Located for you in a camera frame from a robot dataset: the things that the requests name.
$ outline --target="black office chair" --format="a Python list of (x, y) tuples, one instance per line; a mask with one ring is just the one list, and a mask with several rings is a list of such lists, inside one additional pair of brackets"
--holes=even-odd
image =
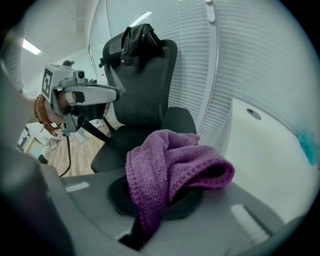
[(145, 57), (139, 66), (121, 65), (122, 34), (109, 40), (103, 48), (105, 74), (108, 83), (120, 91), (113, 103), (117, 120), (124, 124), (94, 157), (95, 173), (125, 167), (127, 152), (140, 146), (152, 132), (169, 129), (177, 133), (194, 133), (194, 120), (185, 108), (168, 108), (169, 89), (177, 58), (177, 45), (161, 40), (162, 51)]

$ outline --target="purple towel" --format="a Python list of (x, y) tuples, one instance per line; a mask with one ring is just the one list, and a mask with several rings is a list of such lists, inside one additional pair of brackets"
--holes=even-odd
[(195, 134), (158, 130), (126, 156), (126, 177), (131, 200), (139, 209), (148, 240), (159, 228), (162, 211), (181, 188), (219, 189), (235, 170), (217, 151), (198, 145)]

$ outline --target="cable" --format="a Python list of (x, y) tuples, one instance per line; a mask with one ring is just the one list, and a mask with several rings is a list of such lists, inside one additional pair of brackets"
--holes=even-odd
[(62, 177), (63, 175), (65, 175), (69, 169), (70, 169), (70, 166), (71, 166), (71, 153), (70, 153), (70, 141), (69, 141), (69, 136), (65, 136), (66, 137), (66, 146), (68, 148), (68, 157), (69, 157), (69, 166), (68, 168), (65, 170), (64, 173), (62, 173), (61, 175), (59, 175), (59, 177)]

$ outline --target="ceiling light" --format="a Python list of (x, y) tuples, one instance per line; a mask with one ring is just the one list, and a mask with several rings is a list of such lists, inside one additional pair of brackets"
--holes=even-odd
[(32, 43), (29, 43), (26, 39), (23, 40), (22, 47), (35, 55), (41, 53), (41, 51), (37, 47), (35, 47)]
[(143, 14), (143, 15), (141, 15), (139, 18), (137, 18), (137, 19), (135, 20), (135, 22), (130, 25), (130, 27), (136, 26), (138, 23), (140, 23), (140, 22), (143, 21), (145, 18), (147, 18), (150, 14), (152, 14), (152, 12), (151, 12), (151, 11), (147, 11), (145, 14)]

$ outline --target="mesh chair back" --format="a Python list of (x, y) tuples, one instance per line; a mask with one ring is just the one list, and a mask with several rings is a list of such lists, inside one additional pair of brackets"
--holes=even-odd
[(120, 65), (122, 34), (109, 40), (103, 48), (105, 75), (109, 86), (120, 91), (113, 103), (117, 120), (127, 126), (160, 129), (168, 109), (177, 45), (161, 40), (162, 52), (145, 57), (140, 66)]

